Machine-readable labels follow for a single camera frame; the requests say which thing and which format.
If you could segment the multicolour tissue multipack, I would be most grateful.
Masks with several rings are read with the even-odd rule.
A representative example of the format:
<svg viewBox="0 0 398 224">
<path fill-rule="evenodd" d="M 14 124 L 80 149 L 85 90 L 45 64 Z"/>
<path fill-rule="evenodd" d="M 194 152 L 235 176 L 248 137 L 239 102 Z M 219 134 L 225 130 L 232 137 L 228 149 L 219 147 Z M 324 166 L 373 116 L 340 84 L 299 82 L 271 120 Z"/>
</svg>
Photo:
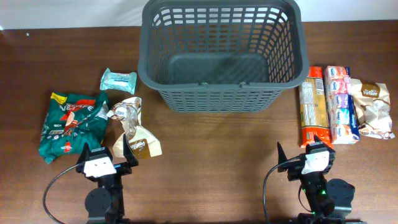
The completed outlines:
<svg viewBox="0 0 398 224">
<path fill-rule="evenodd" d="M 360 136 L 351 96 L 349 68 L 327 66 L 323 77 L 331 143 L 355 144 Z"/>
</svg>

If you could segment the teal wet wipes pack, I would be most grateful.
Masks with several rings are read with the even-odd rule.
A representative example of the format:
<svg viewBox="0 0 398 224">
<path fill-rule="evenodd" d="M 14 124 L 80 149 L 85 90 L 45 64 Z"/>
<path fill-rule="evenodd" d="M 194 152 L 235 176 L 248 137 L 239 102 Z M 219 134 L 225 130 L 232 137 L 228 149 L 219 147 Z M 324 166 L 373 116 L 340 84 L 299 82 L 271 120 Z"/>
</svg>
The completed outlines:
<svg viewBox="0 0 398 224">
<path fill-rule="evenodd" d="M 135 94 L 137 73 L 116 73 L 107 68 L 100 81 L 100 90 L 120 90 Z"/>
</svg>

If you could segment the beige brown snack bag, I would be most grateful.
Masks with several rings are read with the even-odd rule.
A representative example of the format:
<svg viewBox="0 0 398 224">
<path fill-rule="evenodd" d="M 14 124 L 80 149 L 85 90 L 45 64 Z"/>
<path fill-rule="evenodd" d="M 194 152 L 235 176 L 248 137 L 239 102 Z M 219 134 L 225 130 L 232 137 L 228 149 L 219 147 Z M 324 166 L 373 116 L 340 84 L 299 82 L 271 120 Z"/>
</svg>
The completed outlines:
<svg viewBox="0 0 398 224">
<path fill-rule="evenodd" d="M 107 117 L 121 122 L 124 133 L 113 145 L 116 157 L 125 157 L 123 153 L 123 136 L 138 159 L 162 155 L 160 141 L 141 124 L 142 99 L 131 97 L 116 103 L 107 113 Z"/>
<path fill-rule="evenodd" d="M 359 133 L 377 139 L 394 139 L 390 94 L 384 83 L 351 79 L 351 96 L 359 121 Z"/>
</svg>

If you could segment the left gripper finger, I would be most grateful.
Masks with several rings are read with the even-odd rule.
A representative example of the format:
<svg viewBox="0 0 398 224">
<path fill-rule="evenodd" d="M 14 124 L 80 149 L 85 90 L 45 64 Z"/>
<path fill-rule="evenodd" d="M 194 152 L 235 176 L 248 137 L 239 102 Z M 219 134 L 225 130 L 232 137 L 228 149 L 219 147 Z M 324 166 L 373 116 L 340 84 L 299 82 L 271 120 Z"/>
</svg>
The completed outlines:
<svg viewBox="0 0 398 224">
<path fill-rule="evenodd" d="M 125 134 L 123 134 L 123 156 L 126 158 L 126 161 L 130 167 L 139 165 L 139 161 L 133 153 Z"/>
<path fill-rule="evenodd" d="M 78 168 L 84 168 L 85 162 L 90 160 L 90 147 L 89 144 L 86 142 L 83 146 L 83 150 L 76 162 Z"/>
</svg>

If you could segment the green coffee snack bag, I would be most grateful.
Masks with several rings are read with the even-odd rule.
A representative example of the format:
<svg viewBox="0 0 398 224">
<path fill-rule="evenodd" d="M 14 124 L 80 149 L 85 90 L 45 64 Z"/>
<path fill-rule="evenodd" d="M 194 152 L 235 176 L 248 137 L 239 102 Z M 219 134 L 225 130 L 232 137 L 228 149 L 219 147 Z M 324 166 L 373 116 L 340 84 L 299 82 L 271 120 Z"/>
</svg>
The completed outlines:
<svg viewBox="0 0 398 224">
<path fill-rule="evenodd" d="M 47 164 L 65 154 L 81 154 L 87 144 L 99 148 L 108 117 L 108 94 L 97 96 L 53 92 L 40 137 L 39 155 Z"/>
</svg>

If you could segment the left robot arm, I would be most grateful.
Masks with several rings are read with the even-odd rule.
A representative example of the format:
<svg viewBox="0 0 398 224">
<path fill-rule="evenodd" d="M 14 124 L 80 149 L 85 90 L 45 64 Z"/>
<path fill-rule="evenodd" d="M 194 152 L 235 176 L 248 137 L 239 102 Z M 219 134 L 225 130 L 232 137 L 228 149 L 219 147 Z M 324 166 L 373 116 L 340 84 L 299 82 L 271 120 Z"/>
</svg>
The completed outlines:
<svg viewBox="0 0 398 224">
<path fill-rule="evenodd" d="M 125 162 L 113 164 L 113 156 L 107 147 L 91 149 L 86 143 L 77 160 L 76 172 L 84 174 L 98 187 L 88 193 L 85 208 L 88 223 L 122 224 L 130 223 L 125 218 L 122 177 L 132 174 L 132 168 L 139 165 L 127 138 L 123 135 Z"/>
</svg>

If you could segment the red spaghetti packet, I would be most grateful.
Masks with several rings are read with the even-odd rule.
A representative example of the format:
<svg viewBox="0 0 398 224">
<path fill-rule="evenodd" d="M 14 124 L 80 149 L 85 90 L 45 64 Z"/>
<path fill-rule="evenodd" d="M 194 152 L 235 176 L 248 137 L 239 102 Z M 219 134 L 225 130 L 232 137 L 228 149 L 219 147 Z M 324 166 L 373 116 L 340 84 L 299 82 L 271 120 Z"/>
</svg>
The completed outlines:
<svg viewBox="0 0 398 224">
<path fill-rule="evenodd" d="M 315 142 L 317 136 L 327 146 L 333 147 L 326 109 L 325 90 L 321 67 L 310 67 L 308 77 L 298 87 L 302 145 Z"/>
</svg>

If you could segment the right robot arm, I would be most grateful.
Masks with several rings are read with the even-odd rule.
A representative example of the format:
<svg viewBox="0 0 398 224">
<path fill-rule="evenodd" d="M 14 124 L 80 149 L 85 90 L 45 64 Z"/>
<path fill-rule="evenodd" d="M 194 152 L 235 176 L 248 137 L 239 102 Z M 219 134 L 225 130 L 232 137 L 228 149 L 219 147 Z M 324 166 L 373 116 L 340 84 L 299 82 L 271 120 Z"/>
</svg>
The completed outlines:
<svg viewBox="0 0 398 224">
<path fill-rule="evenodd" d="M 355 224 L 364 222 L 347 219 L 352 212 L 355 187 L 343 179 L 326 180 L 335 160 L 335 150 L 314 137 L 315 142 L 305 146 L 305 152 L 288 159 L 280 144 L 277 145 L 278 172 L 286 172 L 288 181 L 300 181 L 309 209 L 299 213 L 291 223 L 299 224 Z"/>
</svg>

